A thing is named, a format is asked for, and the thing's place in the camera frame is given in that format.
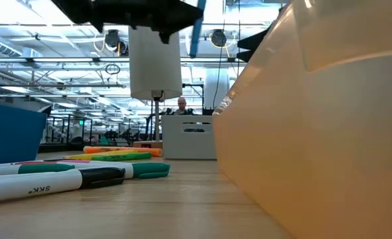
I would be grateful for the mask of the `yellow slim highlighter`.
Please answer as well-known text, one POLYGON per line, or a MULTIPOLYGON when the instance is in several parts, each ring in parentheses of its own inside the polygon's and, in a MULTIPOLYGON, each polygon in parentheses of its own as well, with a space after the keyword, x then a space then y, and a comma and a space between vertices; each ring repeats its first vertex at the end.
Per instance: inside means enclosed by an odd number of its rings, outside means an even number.
POLYGON ((130 153, 137 153, 136 149, 127 149, 127 150, 119 150, 119 151, 105 151, 101 153, 89 153, 89 154, 80 154, 80 155, 68 155, 64 156, 65 159, 72 159, 72 160, 87 160, 91 161, 95 157, 105 157, 111 155, 126 155, 130 153))
POLYGON ((99 153, 86 153, 80 155, 69 155, 70 157, 95 157, 95 156, 106 156, 106 155, 125 155, 130 153, 138 153, 137 149, 125 149, 125 150, 116 150, 116 151, 103 151, 99 153))

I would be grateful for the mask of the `blue plastic tray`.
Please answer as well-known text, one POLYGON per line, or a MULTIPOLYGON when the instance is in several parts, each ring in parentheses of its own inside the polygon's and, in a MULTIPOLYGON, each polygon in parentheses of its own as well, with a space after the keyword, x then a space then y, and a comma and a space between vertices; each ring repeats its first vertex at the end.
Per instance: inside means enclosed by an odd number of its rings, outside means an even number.
POLYGON ((0 163, 36 158, 47 115, 0 105, 0 163))

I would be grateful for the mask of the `green slim highlighter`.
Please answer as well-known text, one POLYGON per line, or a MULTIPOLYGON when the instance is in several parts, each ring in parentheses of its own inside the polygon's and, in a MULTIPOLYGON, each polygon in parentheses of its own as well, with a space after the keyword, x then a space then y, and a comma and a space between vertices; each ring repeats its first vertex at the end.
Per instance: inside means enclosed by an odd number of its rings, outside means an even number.
POLYGON ((121 155, 98 155, 92 158, 92 161, 133 161, 140 159, 151 159, 151 153, 127 153, 121 155))

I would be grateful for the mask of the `black cap white marker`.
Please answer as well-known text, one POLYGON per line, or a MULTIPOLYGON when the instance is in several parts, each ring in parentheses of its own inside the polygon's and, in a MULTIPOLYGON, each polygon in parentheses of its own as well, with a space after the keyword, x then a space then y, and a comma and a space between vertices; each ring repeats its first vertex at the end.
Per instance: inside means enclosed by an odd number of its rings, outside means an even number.
POLYGON ((121 185, 125 178, 126 170, 117 167, 0 175, 0 202, 66 191, 121 185))

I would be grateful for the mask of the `black aluminium frame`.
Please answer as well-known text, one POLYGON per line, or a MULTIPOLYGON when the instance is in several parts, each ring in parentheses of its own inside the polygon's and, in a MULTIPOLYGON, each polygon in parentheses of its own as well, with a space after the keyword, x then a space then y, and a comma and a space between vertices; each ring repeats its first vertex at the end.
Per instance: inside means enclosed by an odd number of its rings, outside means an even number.
POLYGON ((62 151, 82 151, 85 146, 90 144, 71 144, 71 143, 42 143, 39 145, 38 153, 55 153, 62 151))

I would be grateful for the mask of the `person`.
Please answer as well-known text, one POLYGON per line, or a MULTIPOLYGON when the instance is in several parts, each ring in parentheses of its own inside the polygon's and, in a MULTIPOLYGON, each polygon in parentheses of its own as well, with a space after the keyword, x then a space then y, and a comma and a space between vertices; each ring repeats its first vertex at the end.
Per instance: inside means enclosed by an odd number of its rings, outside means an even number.
POLYGON ((178 105, 178 109, 174 111, 174 115, 191 115, 193 113, 193 110, 187 110, 186 109, 186 99, 184 97, 180 97, 177 100, 177 105, 178 105))

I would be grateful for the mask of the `orange translucent tray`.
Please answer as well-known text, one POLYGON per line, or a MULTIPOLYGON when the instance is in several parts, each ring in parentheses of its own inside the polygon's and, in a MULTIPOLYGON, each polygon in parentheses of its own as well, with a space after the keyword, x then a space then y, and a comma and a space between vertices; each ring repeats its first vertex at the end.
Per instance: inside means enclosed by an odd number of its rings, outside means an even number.
POLYGON ((213 114, 220 170, 297 239, 392 239, 392 0, 292 0, 213 114))

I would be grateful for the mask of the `grey plastic bin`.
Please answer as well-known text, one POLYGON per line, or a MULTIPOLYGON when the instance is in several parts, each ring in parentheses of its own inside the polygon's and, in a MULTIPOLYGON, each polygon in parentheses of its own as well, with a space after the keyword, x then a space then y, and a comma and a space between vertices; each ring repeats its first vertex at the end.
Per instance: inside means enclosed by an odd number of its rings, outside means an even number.
POLYGON ((212 116, 163 116, 161 129, 165 159, 217 159, 212 116))

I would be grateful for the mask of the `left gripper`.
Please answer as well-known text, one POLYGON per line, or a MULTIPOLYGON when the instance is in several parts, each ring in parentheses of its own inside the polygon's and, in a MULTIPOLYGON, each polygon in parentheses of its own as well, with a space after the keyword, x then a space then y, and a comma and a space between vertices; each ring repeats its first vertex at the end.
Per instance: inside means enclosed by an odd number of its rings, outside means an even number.
POLYGON ((203 16, 203 10, 182 0, 149 0, 153 3, 145 15, 131 17, 128 22, 122 9, 125 0, 51 0, 73 23, 90 23, 99 33, 104 25, 129 25, 149 27, 159 32, 163 44, 168 44, 170 36, 190 27, 203 16))

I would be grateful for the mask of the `blue fat highlighter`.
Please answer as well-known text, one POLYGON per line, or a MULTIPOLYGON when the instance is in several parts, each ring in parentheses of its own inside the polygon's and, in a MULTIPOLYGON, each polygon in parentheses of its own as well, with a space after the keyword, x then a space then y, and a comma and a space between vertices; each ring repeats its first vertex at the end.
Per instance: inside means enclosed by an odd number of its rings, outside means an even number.
MULTIPOLYGON (((207 0, 198 0, 198 2, 197 2, 197 7, 200 10, 202 10, 202 12, 204 12, 204 10, 205 10, 206 2, 207 2, 207 0)), ((201 29, 202 29, 202 23, 203 23, 203 17, 197 19, 195 21, 195 24, 193 25, 191 42, 190 42, 190 49, 189 49, 189 57, 190 58, 195 58, 197 56, 199 37, 201 34, 201 29)))

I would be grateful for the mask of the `green cap white marker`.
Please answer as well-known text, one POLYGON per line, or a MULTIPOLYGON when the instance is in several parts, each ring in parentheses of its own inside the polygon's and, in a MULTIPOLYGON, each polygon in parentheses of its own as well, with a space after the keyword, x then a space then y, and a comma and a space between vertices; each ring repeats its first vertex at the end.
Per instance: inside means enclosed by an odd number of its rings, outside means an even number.
POLYGON ((166 177, 170 165, 166 163, 71 163, 61 161, 60 164, 73 165, 75 169, 115 167, 125 170, 125 179, 154 179, 166 177))
POLYGON ((0 175, 61 172, 74 168, 75 168, 74 165, 65 165, 65 164, 58 164, 58 163, 4 165, 4 166, 0 166, 0 175))

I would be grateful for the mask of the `orange fat highlighter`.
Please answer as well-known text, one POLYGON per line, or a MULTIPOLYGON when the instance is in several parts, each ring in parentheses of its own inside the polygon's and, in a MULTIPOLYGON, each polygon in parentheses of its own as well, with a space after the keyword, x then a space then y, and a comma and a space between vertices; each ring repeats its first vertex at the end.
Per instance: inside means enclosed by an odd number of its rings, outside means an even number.
POLYGON ((134 150, 138 153, 151 153, 154 157, 163 156, 163 149, 160 148, 147 148, 147 147, 93 147, 85 146, 83 148, 84 153, 103 153, 109 151, 123 151, 123 150, 134 150))

